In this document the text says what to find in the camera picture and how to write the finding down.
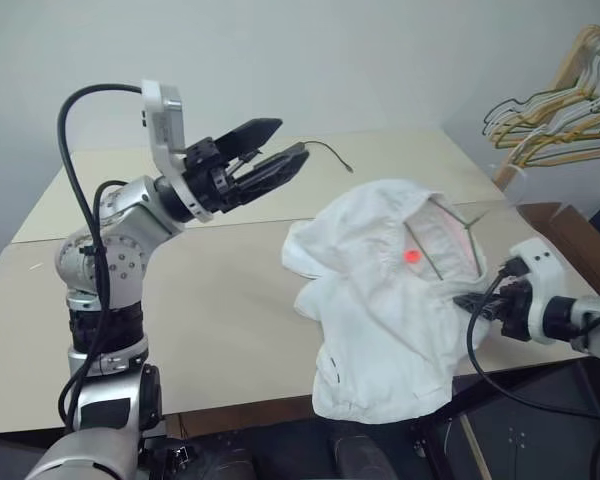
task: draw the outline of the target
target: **white cloth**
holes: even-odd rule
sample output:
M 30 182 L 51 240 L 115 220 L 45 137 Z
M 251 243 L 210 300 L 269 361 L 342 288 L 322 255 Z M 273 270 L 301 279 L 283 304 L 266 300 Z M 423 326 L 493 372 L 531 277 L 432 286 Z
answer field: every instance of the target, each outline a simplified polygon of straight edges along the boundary
M 386 423 L 426 415 L 451 399 L 469 322 L 452 297 L 484 291 L 486 277 L 477 273 L 464 226 L 433 201 L 462 218 L 439 193 L 380 180 L 291 226 L 282 263 L 315 279 L 295 309 L 324 332 L 313 385 L 318 415 Z M 410 231 L 443 280 L 424 255 L 405 261 L 405 251 L 421 252 Z M 476 347 L 487 329 L 479 320 Z

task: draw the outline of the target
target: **table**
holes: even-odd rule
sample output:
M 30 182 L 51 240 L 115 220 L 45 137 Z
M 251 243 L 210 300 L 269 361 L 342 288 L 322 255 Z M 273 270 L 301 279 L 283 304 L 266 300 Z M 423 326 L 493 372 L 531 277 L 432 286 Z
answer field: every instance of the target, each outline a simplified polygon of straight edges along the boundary
M 309 164 L 289 185 L 211 225 L 192 225 L 152 258 L 143 298 L 145 331 L 150 361 L 160 367 L 165 413 L 311 392 L 321 331 L 293 312 L 306 280 L 282 268 L 280 248 L 293 219 L 311 218 L 354 185 L 408 177 L 447 193 L 467 218 L 489 210 L 475 234 L 492 271 L 510 246 L 537 235 L 439 131 L 320 140 L 332 144 L 355 174 L 312 146 Z M 75 158 L 88 197 L 107 178 L 154 173 L 142 150 L 79 152 Z M 60 425 L 56 398 L 68 376 L 70 335 L 53 255 L 60 238 L 80 226 L 74 204 L 60 172 L 0 256 L 0 432 Z M 192 257 L 192 251 L 205 255 Z M 565 266 L 566 293 L 591 293 Z M 577 356 L 566 344 L 502 338 L 496 325 L 478 353 L 488 371 Z M 458 367 L 458 374 L 472 372 L 468 362 Z

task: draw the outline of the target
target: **wire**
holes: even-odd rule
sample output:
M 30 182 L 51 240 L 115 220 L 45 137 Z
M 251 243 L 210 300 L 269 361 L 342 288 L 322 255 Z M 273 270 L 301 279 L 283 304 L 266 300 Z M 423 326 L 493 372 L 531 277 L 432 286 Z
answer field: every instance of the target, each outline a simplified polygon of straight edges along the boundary
M 349 165 L 347 162 L 344 161 L 344 159 L 338 154 L 338 152 L 336 152 L 334 150 L 334 148 L 329 145 L 328 143 L 325 142 L 321 142 L 320 140 L 307 140 L 306 142 L 302 142 L 304 145 L 310 145 L 310 144 L 315 144 L 315 145 L 322 145 L 325 148 L 328 148 L 331 153 L 333 153 L 336 158 L 340 161 L 340 163 L 344 166 L 344 168 L 346 168 L 347 172 L 349 173 L 353 173 L 353 167 L 351 165 Z
M 182 413 L 178 413 L 178 423 L 180 424 L 180 437 L 182 440 L 187 440 L 189 438 L 189 432 L 187 431 L 187 427 L 184 424 L 184 420 L 182 419 Z
M 469 355 L 469 360 L 471 361 L 471 364 L 473 365 L 473 367 L 476 369 L 476 372 L 478 372 L 478 374 L 482 377 L 482 379 L 484 381 L 486 381 L 489 385 L 491 385 L 493 388 L 495 388 L 502 395 L 510 398 L 511 400 L 515 400 L 518 403 L 522 403 L 523 405 L 526 405 L 527 407 L 535 408 L 537 410 L 542 410 L 545 412 L 560 413 L 562 415 L 569 415 L 572 417 L 582 417 L 582 418 L 589 418 L 591 420 L 600 420 L 600 415 L 595 414 L 595 413 L 589 413 L 589 412 L 585 412 L 585 411 L 581 411 L 581 410 L 575 410 L 575 409 L 565 408 L 565 407 L 558 407 L 558 406 L 553 406 L 553 405 L 545 405 L 543 403 L 534 402 L 532 400 L 527 400 L 526 398 L 520 397 L 520 396 L 516 395 L 515 393 L 510 392 L 506 388 L 498 385 L 494 380 L 492 380 L 489 377 L 489 375 L 487 375 L 487 373 L 482 369 L 482 367 L 478 363 L 478 360 L 476 359 L 476 353 L 473 349 L 473 329 L 476 326 L 476 321 L 478 320 L 478 317 L 480 316 L 480 312 L 482 312 L 482 309 L 489 302 L 491 295 L 493 295 L 493 292 L 495 291 L 496 288 L 498 288 L 498 285 L 500 285 L 500 282 L 502 282 L 502 280 L 505 277 L 506 277 L 506 274 L 504 274 L 502 271 L 500 271 L 498 273 L 498 276 L 493 281 L 493 283 L 489 286 L 489 288 L 483 295 L 480 303 L 473 310 L 473 313 L 471 314 L 471 318 L 469 320 L 469 326 L 467 328 L 467 354 Z
M 67 172 L 67 177 L 69 178 L 71 190 L 73 191 L 73 194 L 76 197 L 76 200 L 80 207 L 80 211 L 84 216 L 85 222 L 87 224 L 89 233 L 91 234 L 91 238 L 93 241 L 93 245 L 90 247 L 90 250 L 85 253 L 92 254 L 94 257 L 96 293 L 100 300 L 100 315 L 98 317 L 96 332 L 91 342 L 91 345 L 89 346 L 89 350 L 87 351 L 85 361 L 82 364 L 82 366 L 78 370 L 76 370 L 76 372 L 74 372 L 74 374 L 71 376 L 67 384 L 62 389 L 58 398 L 58 413 L 60 414 L 60 418 L 62 418 L 62 420 L 65 423 L 65 431 L 67 433 L 73 431 L 73 418 L 75 416 L 75 411 L 78 405 L 78 397 L 80 396 L 80 391 L 82 390 L 82 387 L 86 381 L 89 368 L 95 360 L 95 358 L 99 355 L 101 344 L 104 338 L 106 337 L 106 327 L 110 315 L 109 301 L 111 295 L 109 285 L 109 265 L 107 263 L 107 255 L 104 244 L 102 242 L 102 237 L 100 236 L 99 213 L 96 214 L 98 219 L 98 221 L 96 222 L 96 217 L 94 217 L 92 212 L 89 210 L 89 204 L 87 203 L 87 200 L 84 196 L 84 192 L 80 187 L 80 182 L 78 181 L 75 169 L 73 168 L 71 154 L 69 153 L 69 147 L 67 145 L 67 117 L 69 115 L 71 107 L 79 99 L 92 93 L 105 91 L 142 93 L 142 90 L 139 87 L 133 85 L 124 85 L 119 83 L 102 83 L 90 85 L 81 88 L 80 90 L 77 90 L 64 101 L 62 107 L 60 108 L 60 112 L 58 113 L 57 120 L 57 136 L 58 147 L 60 149 L 60 158 L 62 159 L 62 164 L 64 165 L 65 171 Z M 71 400 L 69 401 L 69 408 L 67 409 L 67 412 L 65 414 L 65 399 L 72 385 L 73 390 L 71 392 Z
M 127 182 L 123 182 L 122 180 L 107 180 L 100 184 L 100 186 L 96 189 L 96 193 L 93 195 L 93 208 L 91 211 L 93 212 L 93 221 L 100 230 L 100 203 L 102 202 L 102 195 L 104 191 L 109 187 L 124 187 Z
M 523 101 L 519 101 L 515 98 L 507 98 L 506 100 L 501 101 L 500 103 L 498 103 L 495 107 L 493 107 L 491 110 L 489 110 L 487 112 L 487 114 L 484 116 L 484 118 L 482 119 L 482 123 L 485 124 L 485 127 L 482 129 L 482 135 L 486 135 L 486 128 L 487 126 L 491 123 L 491 119 L 489 119 L 489 116 L 494 113 L 496 111 L 496 109 L 498 109 L 499 107 L 503 106 L 505 103 L 507 102 L 514 102 L 516 105 L 518 106 L 523 106 L 527 103 L 529 103 L 531 100 L 533 100 L 535 97 L 539 96 L 539 95 L 546 95 L 548 93 L 560 93 L 560 92 L 564 92 L 566 90 L 570 90 L 573 87 L 565 87 L 565 88 L 559 88 L 559 89 L 554 89 L 554 90 L 544 90 L 542 92 L 536 92 L 533 95 L 531 95 L 529 98 L 527 98 L 526 100 Z M 521 110 L 516 110 L 512 107 L 508 108 L 507 110 L 505 110 L 505 112 L 515 112 L 515 113 L 521 113 Z
M 453 425 L 453 419 L 449 419 L 449 426 L 447 427 L 447 432 L 444 434 L 444 443 L 442 446 L 442 452 L 447 454 L 447 444 L 449 443 L 449 433 L 451 433 L 451 425 Z
M 583 327 L 580 330 L 580 333 L 578 333 L 578 336 L 586 335 L 591 330 L 594 330 L 594 329 L 598 328 L 599 326 L 600 326 L 600 316 L 598 318 L 596 318 L 594 321 L 592 321 L 589 325 Z

